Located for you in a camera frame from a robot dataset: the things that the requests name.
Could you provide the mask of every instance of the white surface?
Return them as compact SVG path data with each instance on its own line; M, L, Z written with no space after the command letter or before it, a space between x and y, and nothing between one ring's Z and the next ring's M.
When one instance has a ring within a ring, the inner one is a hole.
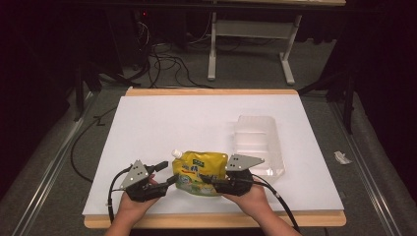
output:
M147 165L168 160L168 168L155 176L165 182L172 176L175 148L231 155L233 127L240 115L275 119L286 172L271 184L291 210L343 209L298 95L162 95L121 98L83 214L108 214L112 179L136 159ZM120 195L112 195L115 211ZM283 210L271 193L268 199L274 210ZM193 196L171 186L149 213L236 211L241 210L223 197Z
M252 174L262 178L279 178L285 165L279 147L276 122L270 116L240 116L235 125L234 149L238 154L254 156L265 162L251 168Z

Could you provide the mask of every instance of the transparent plastic box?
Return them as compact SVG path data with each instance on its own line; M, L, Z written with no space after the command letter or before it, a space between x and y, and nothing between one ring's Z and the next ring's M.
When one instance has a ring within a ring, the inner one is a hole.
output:
M250 168L253 174L277 179L285 173L275 119L240 116L234 129L234 153L259 157L264 163Z

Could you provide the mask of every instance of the human hand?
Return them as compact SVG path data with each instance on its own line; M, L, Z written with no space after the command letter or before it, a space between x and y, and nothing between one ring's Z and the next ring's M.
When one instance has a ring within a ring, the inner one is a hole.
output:
M223 196L253 218L257 218L260 213L272 211L264 187L257 184L253 184L251 190L240 197L226 194L223 194Z
M282 220L270 207L265 193L265 189L261 185L253 184L251 190L238 197L233 195L223 196L239 206L243 212L251 216L259 223L265 235L268 236L299 236L289 224Z
M153 178L154 175L150 175L149 182L151 184L157 184ZM132 227L144 217L147 210L152 207L160 198L148 200L140 203L132 201L126 192L123 193L120 200L120 206L117 210L116 217L114 218L110 228L105 235L129 235Z

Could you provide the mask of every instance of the wooden board edge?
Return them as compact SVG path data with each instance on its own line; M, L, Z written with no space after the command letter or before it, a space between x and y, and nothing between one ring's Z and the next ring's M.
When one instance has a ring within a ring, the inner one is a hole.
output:
M277 214L291 225L286 212ZM343 210L295 211L294 217L302 227L336 227L346 224ZM108 228L108 215L86 215L87 228ZM200 214L147 214L135 228L180 229L180 228L248 228L259 227L258 223L244 213L200 213Z
M129 88L126 96L140 95L238 95L238 94L298 94L294 89L240 88Z

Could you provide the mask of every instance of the yellow food pouch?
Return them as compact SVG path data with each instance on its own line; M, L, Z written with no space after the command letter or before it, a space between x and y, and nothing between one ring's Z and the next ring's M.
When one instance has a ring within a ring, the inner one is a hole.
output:
M221 152L172 151L174 175L178 174L175 186L198 196L219 196L212 184L204 183L200 175L212 179L225 179L227 154Z

